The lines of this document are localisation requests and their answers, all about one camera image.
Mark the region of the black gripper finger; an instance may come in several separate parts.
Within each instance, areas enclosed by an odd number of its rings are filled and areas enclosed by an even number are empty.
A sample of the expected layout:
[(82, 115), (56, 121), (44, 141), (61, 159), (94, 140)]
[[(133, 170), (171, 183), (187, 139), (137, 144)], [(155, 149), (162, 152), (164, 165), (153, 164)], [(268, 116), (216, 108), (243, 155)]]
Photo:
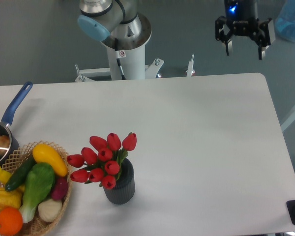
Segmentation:
[(258, 45), (258, 58), (262, 60), (266, 55), (266, 50), (275, 41), (274, 21), (267, 18), (260, 21), (258, 18), (253, 23), (251, 38)]
[(233, 51), (232, 45), (232, 35), (233, 32), (230, 30), (228, 33), (225, 33), (225, 26), (227, 26), (227, 18), (220, 16), (215, 20), (215, 39), (224, 44), (226, 55), (230, 55)]

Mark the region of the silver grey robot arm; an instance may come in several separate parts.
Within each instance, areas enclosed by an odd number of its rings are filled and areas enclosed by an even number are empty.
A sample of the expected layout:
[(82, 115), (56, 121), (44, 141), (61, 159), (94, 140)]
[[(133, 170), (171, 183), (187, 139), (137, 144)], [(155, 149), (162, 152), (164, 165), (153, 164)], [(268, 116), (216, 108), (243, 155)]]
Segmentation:
[[(113, 50), (132, 50), (145, 45), (151, 36), (149, 20), (138, 13), (135, 0), (82, 0), (78, 17), (80, 29), (90, 38)], [(215, 20), (215, 39), (222, 42), (229, 55), (233, 35), (249, 37), (258, 45), (258, 57), (275, 40), (271, 18), (260, 21), (255, 0), (224, 1), (225, 15)]]

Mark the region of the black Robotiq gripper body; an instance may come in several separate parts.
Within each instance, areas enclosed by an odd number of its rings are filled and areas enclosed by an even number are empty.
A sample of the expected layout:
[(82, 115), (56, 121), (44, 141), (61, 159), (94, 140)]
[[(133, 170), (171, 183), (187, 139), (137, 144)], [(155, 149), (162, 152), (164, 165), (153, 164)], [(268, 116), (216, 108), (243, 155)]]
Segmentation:
[(258, 28), (256, 0), (225, 0), (224, 1), (227, 37), (232, 35), (256, 37), (260, 35)]

